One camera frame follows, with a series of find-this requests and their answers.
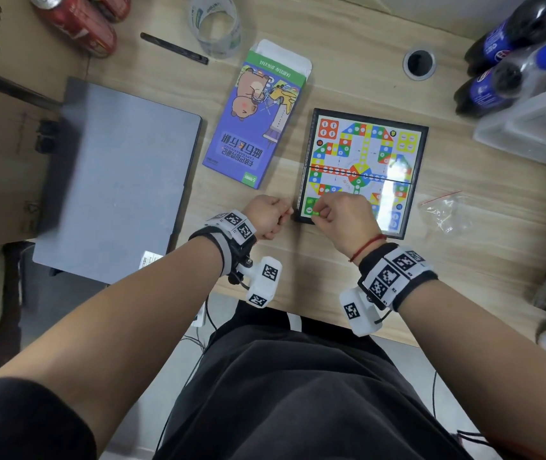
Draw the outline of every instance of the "magnetic folding game board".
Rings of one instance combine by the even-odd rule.
[[[428,127],[314,109],[297,220],[327,192],[363,195],[382,232],[403,239]]]

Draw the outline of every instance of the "colorful game track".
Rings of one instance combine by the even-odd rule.
[[[415,183],[420,131],[320,116],[312,138],[301,216],[327,192],[361,194],[382,229],[398,234]]]

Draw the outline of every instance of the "can top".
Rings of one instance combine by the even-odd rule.
[[[34,6],[42,10],[53,10],[62,0],[30,0]]]

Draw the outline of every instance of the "person's left hand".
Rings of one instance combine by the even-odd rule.
[[[275,235],[282,230],[282,226],[290,219],[294,210],[288,199],[258,195],[241,212],[256,228],[258,240],[273,240]]]

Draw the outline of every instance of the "red string bracelet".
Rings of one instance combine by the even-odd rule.
[[[364,244],[361,248],[358,249],[358,251],[350,258],[349,262],[352,263],[358,255],[362,253],[362,250],[369,247],[374,242],[377,242],[380,239],[387,239],[387,237],[384,234],[377,234],[373,239],[369,240],[366,244]]]

